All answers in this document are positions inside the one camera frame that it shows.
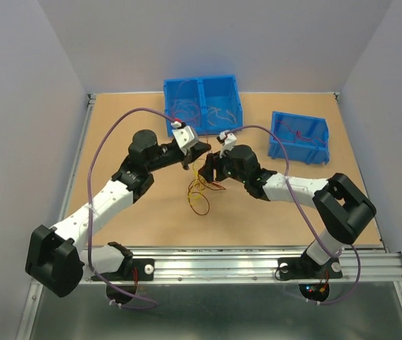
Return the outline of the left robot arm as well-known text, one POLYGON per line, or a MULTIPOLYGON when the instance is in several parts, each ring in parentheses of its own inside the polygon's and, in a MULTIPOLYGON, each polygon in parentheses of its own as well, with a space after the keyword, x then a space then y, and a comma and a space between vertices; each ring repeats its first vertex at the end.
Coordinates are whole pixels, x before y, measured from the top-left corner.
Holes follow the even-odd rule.
POLYGON ((125 246, 110 242, 90 253, 84 252, 84 247, 113 217, 150 189, 154 171, 177 163, 188 169, 210 150, 211 146, 201 142, 191 127, 176 130, 166 144, 159 144, 151 130, 136 132, 120 168, 93 198, 52 227, 40 225, 33 231, 26 273, 60 298, 70 294, 83 278, 97 273, 132 278, 133 254, 125 246))

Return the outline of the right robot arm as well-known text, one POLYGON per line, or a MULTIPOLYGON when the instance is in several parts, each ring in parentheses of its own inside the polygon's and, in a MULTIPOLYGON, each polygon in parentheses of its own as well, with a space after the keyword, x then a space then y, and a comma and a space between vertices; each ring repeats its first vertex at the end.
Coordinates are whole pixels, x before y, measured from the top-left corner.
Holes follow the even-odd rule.
POLYGON ((259 200, 294 203, 298 210, 317 210, 324 231, 314 237, 301 256, 278 262, 275 277, 280 281, 321 275, 344 246, 355 243, 377 213, 370 199, 345 174, 336 173, 330 178, 285 176, 263 168, 246 145, 209 154, 199 174, 208 183, 238 181, 259 200))

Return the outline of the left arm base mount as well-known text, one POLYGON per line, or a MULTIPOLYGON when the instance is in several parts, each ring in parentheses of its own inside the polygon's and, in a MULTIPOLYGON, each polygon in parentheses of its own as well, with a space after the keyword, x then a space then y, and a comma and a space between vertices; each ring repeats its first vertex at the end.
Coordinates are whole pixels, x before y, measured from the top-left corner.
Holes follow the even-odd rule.
POLYGON ((121 264, 116 272, 102 273, 108 281, 153 281, 155 260, 152 258, 138 258, 121 264))

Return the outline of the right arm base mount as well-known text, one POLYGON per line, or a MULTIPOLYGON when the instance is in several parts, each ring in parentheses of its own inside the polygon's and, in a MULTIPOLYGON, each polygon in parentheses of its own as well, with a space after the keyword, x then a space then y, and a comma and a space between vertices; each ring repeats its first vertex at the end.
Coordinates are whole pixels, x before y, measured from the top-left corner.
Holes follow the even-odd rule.
POLYGON ((337 259, 330 259, 325 264, 318 265, 309 257, 296 256, 279 258, 274 277, 279 281, 339 279, 343 277, 343 272, 337 259))

